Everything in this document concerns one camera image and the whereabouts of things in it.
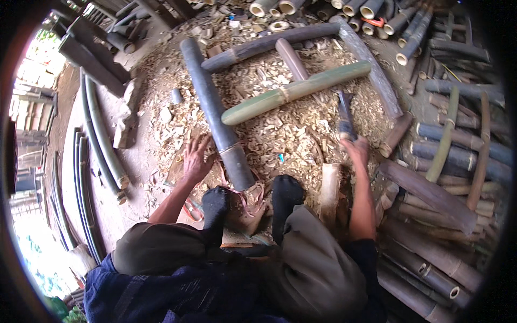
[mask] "foot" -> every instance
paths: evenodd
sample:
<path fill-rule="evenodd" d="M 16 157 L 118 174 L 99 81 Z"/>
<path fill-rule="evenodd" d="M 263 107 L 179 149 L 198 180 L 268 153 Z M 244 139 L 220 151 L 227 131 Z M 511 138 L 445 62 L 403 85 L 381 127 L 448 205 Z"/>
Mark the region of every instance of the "foot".
<path fill-rule="evenodd" d="M 277 245 L 284 239 L 284 225 L 295 205 L 303 204 L 303 188 L 295 178 L 280 175 L 273 181 L 273 240 Z"/>
<path fill-rule="evenodd" d="M 205 224 L 203 230 L 223 230 L 224 217 L 230 209 L 230 192 L 220 186 L 209 189 L 201 199 Z"/>

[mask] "black sock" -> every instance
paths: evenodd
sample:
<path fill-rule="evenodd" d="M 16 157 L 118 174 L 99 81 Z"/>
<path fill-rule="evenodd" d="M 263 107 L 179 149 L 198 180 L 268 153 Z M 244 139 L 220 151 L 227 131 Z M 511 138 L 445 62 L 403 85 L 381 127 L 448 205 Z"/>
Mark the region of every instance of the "black sock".
<path fill-rule="evenodd" d="M 280 175 L 273 181 L 273 240 L 277 245 L 284 239 L 285 220 L 295 205 L 303 204 L 303 188 L 295 178 Z"/>
<path fill-rule="evenodd" d="M 209 189 L 203 195 L 201 204 L 205 219 L 203 235 L 209 245 L 220 247 L 223 238 L 224 218 L 230 209 L 229 191 L 220 186 Z"/>

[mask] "hand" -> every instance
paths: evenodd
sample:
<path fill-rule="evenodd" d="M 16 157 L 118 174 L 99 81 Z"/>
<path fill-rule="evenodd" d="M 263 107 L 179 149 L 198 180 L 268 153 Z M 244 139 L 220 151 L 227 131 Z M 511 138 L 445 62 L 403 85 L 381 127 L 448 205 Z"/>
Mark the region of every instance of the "hand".
<path fill-rule="evenodd" d="M 359 167 L 364 167 L 366 170 L 368 169 L 368 139 L 358 135 L 356 141 L 351 142 L 342 139 L 341 144 L 346 148 L 346 152 L 348 152 L 350 159 L 352 159 L 352 164 L 356 168 L 356 171 Z"/>
<path fill-rule="evenodd" d="M 205 161 L 205 151 L 211 139 L 211 135 L 200 135 L 185 147 L 183 152 L 183 177 L 185 180 L 197 184 L 210 172 L 216 154 L 208 156 Z"/>

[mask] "orange object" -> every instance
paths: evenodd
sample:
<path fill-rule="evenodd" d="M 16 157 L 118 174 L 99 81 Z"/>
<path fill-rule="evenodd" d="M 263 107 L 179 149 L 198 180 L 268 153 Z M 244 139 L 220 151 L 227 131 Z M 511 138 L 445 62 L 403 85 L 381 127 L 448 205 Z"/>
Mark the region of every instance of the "orange object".
<path fill-rule="evenodd" d="M 366 19 L 364 17 L 361 17 L 361 20 L 366 21 L 367 23 L 369 23 L 375 27 L 382 28 L 384 26 L 384 18 L 382 18 L 382 17 L 380 17 L 379 20 Z"/>

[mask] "left hand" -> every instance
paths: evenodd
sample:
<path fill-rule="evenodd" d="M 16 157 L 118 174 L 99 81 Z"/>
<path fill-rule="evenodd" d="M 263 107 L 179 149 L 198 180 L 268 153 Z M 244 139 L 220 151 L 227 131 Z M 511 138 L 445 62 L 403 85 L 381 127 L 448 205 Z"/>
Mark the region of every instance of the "left hand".
<path fill-rule="evenodd" d="M 211 139 L 211 135 L 200 135 L 185 147 L 183 152 L 185 160 L 183 162 L 183 177 L 185 180 L 197 184 L 210 172 L 216 154 L 208 156 L 205 161 L 205 151 Z"/>

